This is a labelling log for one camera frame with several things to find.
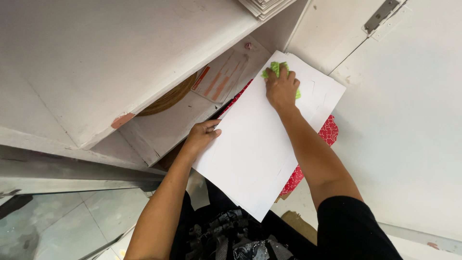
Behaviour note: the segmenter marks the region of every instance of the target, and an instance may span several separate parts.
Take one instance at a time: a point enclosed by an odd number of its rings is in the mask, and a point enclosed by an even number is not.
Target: woven basket
[[[165,93],[162,97],[150,104],[147,108],[136,115],[137,117],[150,116],[171,108],[174,104],[182,100],[191,90],[196,82],[196,74],[178,84],[176,87]]]

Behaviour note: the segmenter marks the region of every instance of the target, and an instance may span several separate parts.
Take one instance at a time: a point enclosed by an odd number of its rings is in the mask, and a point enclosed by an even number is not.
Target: hand
[[[192,160],[196,160],[210,141],[220,136],[221,129],[213,130],[213,126],[218,125],[220,121],[221,119],[215,119],[195,124],[191,128],[181,152],[186,153]]]
[[[266,82],[266,97],[274,109],[280,113],[284,109],[290,109],[295,106],[295,95],[300,86],[300,81],[295,78],[295,72],[289,71],[287,77],[287,68],[284,65],[279,66],[279,78],[276,77],[270,68],[266,68],[268,78]]]

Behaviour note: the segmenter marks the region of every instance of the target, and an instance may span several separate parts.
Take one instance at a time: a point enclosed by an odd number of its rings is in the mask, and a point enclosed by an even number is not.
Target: cabinet door
[[[330,74],[347,87],[332,148],[377,221],[459,241],[461,8],[408,0]]]

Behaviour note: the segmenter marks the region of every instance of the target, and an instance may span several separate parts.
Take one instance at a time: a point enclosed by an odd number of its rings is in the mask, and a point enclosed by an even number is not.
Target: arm
[[[195,124],[167,175],[138,218],[126,260],[168,259],[180,219],[189,172],[197,155],[221,134],[220,120]]]
[[[295,72],[280,66],[280,77],[266,69],[266,96],[275,108],[292,143],[295,157],[310,187],[316,210],[321,202],[333,196],[350,196],[363,200],[348,171],[334,151],[321,139],[295,106],[300,81]]]

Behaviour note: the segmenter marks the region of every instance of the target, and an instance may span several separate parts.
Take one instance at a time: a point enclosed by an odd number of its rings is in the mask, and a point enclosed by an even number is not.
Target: green cloth
[[[289,76],[289,65],[287,65],[287,62],[271,62],[271,70],[276,73],[276,77],[279,77],[279,64],[284,65],[284,67],[287,68],[287,77]],[[261,75],[263,78],[268,78],[268,73],[266,70],[263,70],[263,73]],[[302,97],[302,94],[300,93],[300,90],[297,89],[297,93],[295,94],[295,99],[299,99]]]

